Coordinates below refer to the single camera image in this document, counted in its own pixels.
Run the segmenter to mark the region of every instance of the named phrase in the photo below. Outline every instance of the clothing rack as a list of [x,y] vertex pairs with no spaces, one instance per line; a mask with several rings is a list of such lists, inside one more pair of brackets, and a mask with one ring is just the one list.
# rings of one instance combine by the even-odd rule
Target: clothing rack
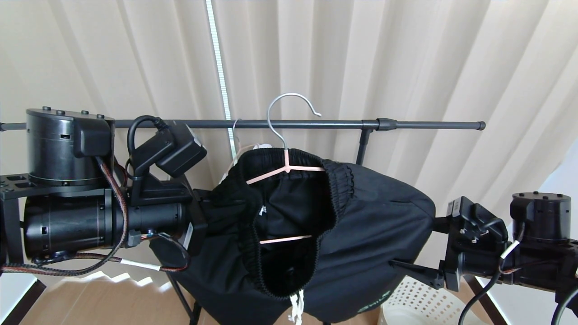
[[[266,129],[269,128],[267,120],[177,120],[187,124],[190,128],[202,129]],[[116,120],[116,128],[129,128],[132,120]],[[398,121],[393,119],[378,118],[374,120],[271,120],[275,129],[324,129],[324,130],[361,130],[360,145],[357,150],[355,163],[362,165],[365,150],[369,143],[369,137],[373,131],[391,131],[397,129],[454,129],[454,130],[483,130],[486,123],[479,122],[431,122],[431,121]],[[151,122],[144,122],[139,128],[154,128]],[[0,123],[0,132],[12,130],[26,130],[26,123]],[[201,314],[201,305],[194,303],[191,310],[184,298],[180,286],[172,274],[167,273],[179,300],[189,316],[189,325],[197,325]]]

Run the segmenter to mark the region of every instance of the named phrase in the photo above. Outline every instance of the curtain fold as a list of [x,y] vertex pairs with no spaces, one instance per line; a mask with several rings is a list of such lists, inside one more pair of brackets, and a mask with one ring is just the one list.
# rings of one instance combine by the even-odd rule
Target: curtain fold
[[[276,96],[323,119],[486,121],[484,131],[373,132],[364,164],[429,195],[443,216],[465,195],[509,221],[512,193],[539,188],[578,136],[578,2],[213,0],[233,119],[264,119]],[[202,0],[0,2],[0,120],[26,108],[117,119],[223,119]],[[283,98],[274,119],[317,119]],[[187,175],[211,189],[231,162],[226,130],[198,132],[208,157]],[[359,130],[282,130],[290,147],[354,162]],[[281,142],[236,130],[241,145]],[[150,137],[139,131],[137,143]],[[116,154],[127,158],[126,132]],[[0,135],[2,173],[27,172],[25,132]],[[159,170],[153,172],[165,177]],[[435,234],[418,262],[437,267]],[[147,245],[122,257],[156,261]],[[75,261],[73,268],[86,261]],[[106,265],[110,276],[164,276]]]

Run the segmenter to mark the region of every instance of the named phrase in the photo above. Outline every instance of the white wall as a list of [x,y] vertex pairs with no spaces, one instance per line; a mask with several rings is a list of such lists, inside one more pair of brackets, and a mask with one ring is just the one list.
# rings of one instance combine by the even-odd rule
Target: white wall
[[31,274],[4,273],[0,276],[0,323],[18,304],[34,281],[36,277]]
[[[562,164],[544,182],[539,191],[563,193],[572,197],[573,215],[570,235],[572,238],[578,238],[578,206],[576,205],[578,202],[578,141],[570,148]],[[557,306],[554,302],[554,293],[521,286],[494,286],[490,293],[513,325],[550,324]],[[578,318],[567,308],[560,324],[578,324]]]

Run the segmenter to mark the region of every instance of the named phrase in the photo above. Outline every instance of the pink hanger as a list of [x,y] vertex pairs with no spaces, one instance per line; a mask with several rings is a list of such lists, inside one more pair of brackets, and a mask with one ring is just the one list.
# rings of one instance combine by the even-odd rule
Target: pink hanger
[[[271,102],[271,104],[269,104],[269,108],[267,109],[267,123],[269,124],[269,128],[271,129],[271,131],[273,131],[273,133],[275,133],[281,139],[281,141],[283,141],[283,148],[284,148],[284,154],[285,154],[285,166],[278,168],[272,172],[268,172],[268,173],[263,174],[261,176],[250,179],[247,181],[247,184],[253,184],[255,182],[259,182],[260,180],[269,178],[273,175],[277,175],[278,173],[282,173],[282,172],[289,173],[290,171],[314,171],[314,172],[325,171],[325,169],[322,167],[293,166],[293,165],[289,164],[289,148],[287,147],[287,141],[285,141],[285,138],[283,138],[282,135],[280,135],[277,131],[275,131],[275,129],[273,128],[273,125],[271,125],[271,108],[278,100],[280,100],[281,98],[286,97],[286,96],[296,96],[296,97],[303,99],[305,102],[307,102],[307,105],[309,106],[309,108],[311,109],[313,114],[321,117],[321,114],[317,113],[315,111],[315,108],[313,108],[313,104],[311,104],[311,102],[305,96],[303,96],[301,94],[285,93],[285,94],[279,95],[277,98],[275,98]],[[288,241],[296,241],[299,239],[305,239],[305,238],[310,238],[310,237],[311,237],[311,235],[286,237],[286,238],[276,238],[276,239],[268,239],[265,241],[260,241],[259,243],[260,244],[268,244],[268,243],[288,242]]]

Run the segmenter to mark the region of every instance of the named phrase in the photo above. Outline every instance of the dark baseboard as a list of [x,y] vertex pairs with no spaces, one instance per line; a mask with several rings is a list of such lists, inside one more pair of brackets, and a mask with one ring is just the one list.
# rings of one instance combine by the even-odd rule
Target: dark baseboard
[[[466,282],[468,283],[474,294],[478,294],[478,292],[480,292],[483,289],[480,282],[475,277],[471,275],[464,275],[464,279],[466,280]],[[481,306],[486,311],[486,313],[488,314],[488,316],[490,317],[492,324],[507,325],[507,322],[502,316],[502,313],[500,313],[500,311],[498,310],[496,305],[494,305],[494,302],[492,301],[492,299],[488,297],[488,295],[484,295],[482,298],[480,298],[480,303]]]
[[40,280],[36,280],[26,291],[22,299],[18,302],[18,304],[12,309],[12,311],[8,314],[8,317],[2,322],[2,325],[18,325],[24,319],[24,316],[28,313],[30,308],[34,305],[36,300],[40,297],[40,295],[44,292],[46,286]]

